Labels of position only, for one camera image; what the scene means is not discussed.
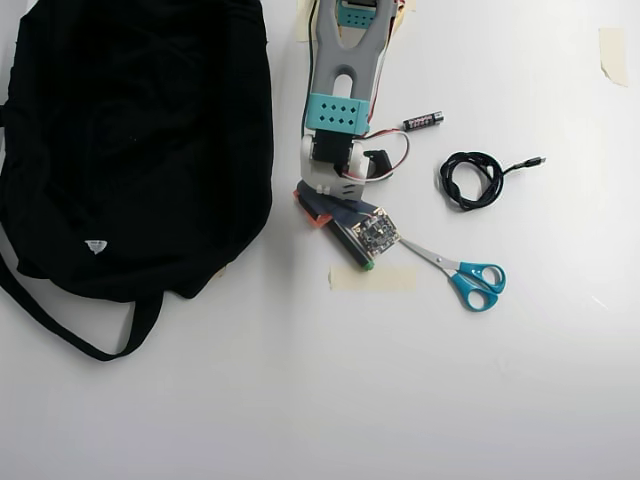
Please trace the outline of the dark navy gripper body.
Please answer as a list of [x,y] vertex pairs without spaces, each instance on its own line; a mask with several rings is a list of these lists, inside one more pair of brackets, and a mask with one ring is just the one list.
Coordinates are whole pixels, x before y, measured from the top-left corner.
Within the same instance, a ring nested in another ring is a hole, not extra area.
[[300,195],[313,202],[318,209],[330,213],[333,220],[342,225],[356,225],[373,215],[377,206],[364,201],[341,200],[332,196],[319,194],[304,181],[299,181],[294,196]]

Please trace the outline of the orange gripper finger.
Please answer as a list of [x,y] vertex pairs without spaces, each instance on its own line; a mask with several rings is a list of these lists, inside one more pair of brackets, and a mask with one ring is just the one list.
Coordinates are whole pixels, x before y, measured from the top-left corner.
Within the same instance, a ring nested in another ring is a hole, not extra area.
[[333,216],[330,213],[325,213],[322,209],[318,209],[313,202],[300,195],[297,195],[296,199],[313,227],[323,228],[333,220]]

